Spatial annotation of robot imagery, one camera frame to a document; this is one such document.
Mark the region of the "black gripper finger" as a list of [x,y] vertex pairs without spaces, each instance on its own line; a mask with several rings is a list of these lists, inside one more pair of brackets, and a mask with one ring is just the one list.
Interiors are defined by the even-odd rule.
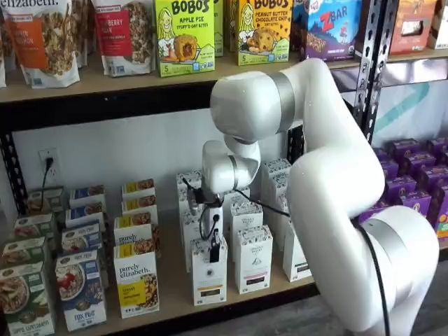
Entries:
[[213,229],[210,238],[209,262],[217,263],[220,261],[220,250],[222,244],[222,234],[219,229]]

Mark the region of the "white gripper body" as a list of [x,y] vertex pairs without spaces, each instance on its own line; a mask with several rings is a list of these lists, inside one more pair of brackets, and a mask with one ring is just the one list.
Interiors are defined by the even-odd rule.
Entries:
[[219,229],[223,236],[223,208],[206,206],[203,213],[203,238],[210,241],[213,229]]

